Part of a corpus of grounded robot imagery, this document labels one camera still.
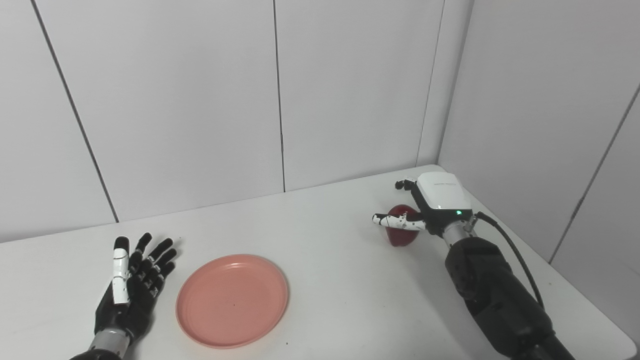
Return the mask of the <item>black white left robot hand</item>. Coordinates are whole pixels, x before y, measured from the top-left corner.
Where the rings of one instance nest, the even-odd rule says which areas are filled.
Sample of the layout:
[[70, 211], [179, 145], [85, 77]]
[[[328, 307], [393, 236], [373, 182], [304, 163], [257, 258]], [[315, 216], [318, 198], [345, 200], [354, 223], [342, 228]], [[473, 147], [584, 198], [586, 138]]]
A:
[[130, 239], [119, 236], [113, 246], [112, 279], [95, 311], [94, 333], [118, 330], [131, 343], [149, 331], [153, 310], [178, 255], [171, 238], [160, 241], [146, 254], [153, 236], [145, 233], [134, 249]]

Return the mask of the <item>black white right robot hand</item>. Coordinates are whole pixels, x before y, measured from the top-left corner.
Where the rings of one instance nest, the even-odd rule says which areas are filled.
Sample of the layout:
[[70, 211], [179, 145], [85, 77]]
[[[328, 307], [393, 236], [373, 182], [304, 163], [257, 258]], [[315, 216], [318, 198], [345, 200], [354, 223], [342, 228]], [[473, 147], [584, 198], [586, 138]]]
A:
[[453, 244], [474, 235], [473, 208], [457, 176], [446, 171], [428, 171], [418, 178], [403, 178], [397, 190], [409, 191], [419, 212], [372, 215], [374, 224], [402, 231], [427, 231]]

